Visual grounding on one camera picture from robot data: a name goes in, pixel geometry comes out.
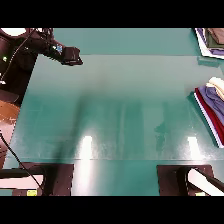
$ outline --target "stack of folded clothes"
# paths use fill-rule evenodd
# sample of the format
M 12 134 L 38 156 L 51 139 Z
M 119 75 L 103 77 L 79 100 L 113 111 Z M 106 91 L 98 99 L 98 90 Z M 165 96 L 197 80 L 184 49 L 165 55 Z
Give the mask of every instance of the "stack of folded clothes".
M 224 28 L 195 28 L 203 56 L 224 59 Z
M 206 86 L 195 89 L 194 96 L 219 148 L 224 148 L 224 81 L 212 77 Z

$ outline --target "brown folded cloth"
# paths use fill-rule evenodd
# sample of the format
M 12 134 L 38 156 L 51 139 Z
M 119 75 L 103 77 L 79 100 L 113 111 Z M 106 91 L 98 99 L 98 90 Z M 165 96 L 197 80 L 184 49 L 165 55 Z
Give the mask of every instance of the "brown folded cloth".
M 208 31 L 218 44 L 224 44 L 224 28 L 208 28 Z

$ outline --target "yellow label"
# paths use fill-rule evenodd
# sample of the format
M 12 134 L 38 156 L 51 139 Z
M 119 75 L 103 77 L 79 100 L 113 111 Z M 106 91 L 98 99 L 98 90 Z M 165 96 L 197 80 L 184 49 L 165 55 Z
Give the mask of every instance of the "yellow label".
M 28 190 L 27 196 L 37 196 L 37 190 Z
M 198 192 L 198 193 L 195 193 L 196 196 L 205 196 L 205 192 Z

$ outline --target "black cable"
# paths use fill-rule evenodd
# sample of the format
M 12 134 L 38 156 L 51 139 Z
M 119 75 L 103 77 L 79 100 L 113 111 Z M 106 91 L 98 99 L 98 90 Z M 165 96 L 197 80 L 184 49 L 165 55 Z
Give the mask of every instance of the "black cable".
M 9 68 L 10 68 L 10 66 L 11 66 L 11 64 L 12 64 L 12 60 L 14 59 L 16 53 L 17 53 L 17 52 L 20 50 L 20 48 L 26 43 L 26 41 L 31 37 L 31 35 L 36 31 L 36 29 L 37 29 L 37 28 L 34 28 L 34 29 L 32 30 L 32 32 L 26 37 L 26 39 L 25 39 L 25 40 L 19 45 L 19 47 L 16 49 L 16 51 L 15 51 L 14 54 L 13 54 L 13 56 L 11 57 L 11 60 L 10 60 L 10 62 L 9 62 L 9 64 L 8 64 L 8 67 L 7 67 L 6 71 L 4 72 L 4 74 L 2 75 L 0 81 L 3 80 L 4 76 L 5 76 L 5 75 L 7 74 L 7 72 L 9 71 Z
M 44 189 L 41 187 L 41 185 L 38 183 L 37 179 L 29 172 L 29 170 L 22 164 L 22 162 L 19 160 L 18 156 L 15 154 L 15 152 L 10 148 L 8 143 L 5 141 L 1 131 L 0 131 L 0 138 L 2 139 L 3 143 L 6 145 L 6 147 L 9 149 L 9 151 L 13 154 L 13 156 L 16 158 L 17 162 L 23 167 L 23 169 L 34 179 L 34 181 L 37 183 L 39 188 L 42 190 L 42 193 L 44 194 Z

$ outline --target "glossy table surface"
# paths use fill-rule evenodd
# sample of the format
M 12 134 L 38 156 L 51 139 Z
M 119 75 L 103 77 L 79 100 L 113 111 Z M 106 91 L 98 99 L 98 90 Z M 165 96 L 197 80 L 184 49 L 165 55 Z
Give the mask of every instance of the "glossy table surface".
M 223 62 L 190 29 L 55 29 L 82 66 L 38 56 L 11 147 L 26 162 L 74 163 L 72 195 L 158 195 L 156 165 L 211 164 L 219 149 L 192 95 Z M 4 168 L 17 167 L 8 153 Z M 11 191 L 0 191 L 10 194 Z

